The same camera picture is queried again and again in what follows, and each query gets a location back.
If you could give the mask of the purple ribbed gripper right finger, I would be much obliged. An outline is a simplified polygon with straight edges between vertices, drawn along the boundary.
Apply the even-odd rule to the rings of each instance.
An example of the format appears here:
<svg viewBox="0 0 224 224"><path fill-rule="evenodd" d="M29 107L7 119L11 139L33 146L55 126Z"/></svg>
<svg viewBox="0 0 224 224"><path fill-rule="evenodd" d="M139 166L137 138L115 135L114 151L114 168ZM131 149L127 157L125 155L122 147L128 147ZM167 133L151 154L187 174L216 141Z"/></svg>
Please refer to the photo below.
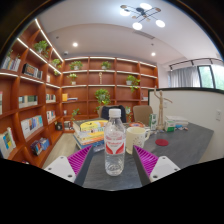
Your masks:
<svg viewBox="0 0 224 224"><path fill-rule="evenodd" d="M141 182L154 182L180 170L168 157L157 157L139 146L133 146L133 157Z"/></svg>

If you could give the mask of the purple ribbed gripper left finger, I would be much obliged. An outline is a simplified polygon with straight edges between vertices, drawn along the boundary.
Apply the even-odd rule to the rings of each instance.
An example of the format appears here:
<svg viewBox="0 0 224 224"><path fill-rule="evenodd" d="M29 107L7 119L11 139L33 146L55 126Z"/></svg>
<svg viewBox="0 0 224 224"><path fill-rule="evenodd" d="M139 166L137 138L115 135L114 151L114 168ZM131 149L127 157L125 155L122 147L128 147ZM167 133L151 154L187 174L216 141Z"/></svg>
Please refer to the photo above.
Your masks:
<svg viewBox="0 0 224 224"><path fill-rule="evenodd" d="M92 157L93 147L87 146L68 157L59 156L45 168L45 171L72 183L83 183Z"/></svg>

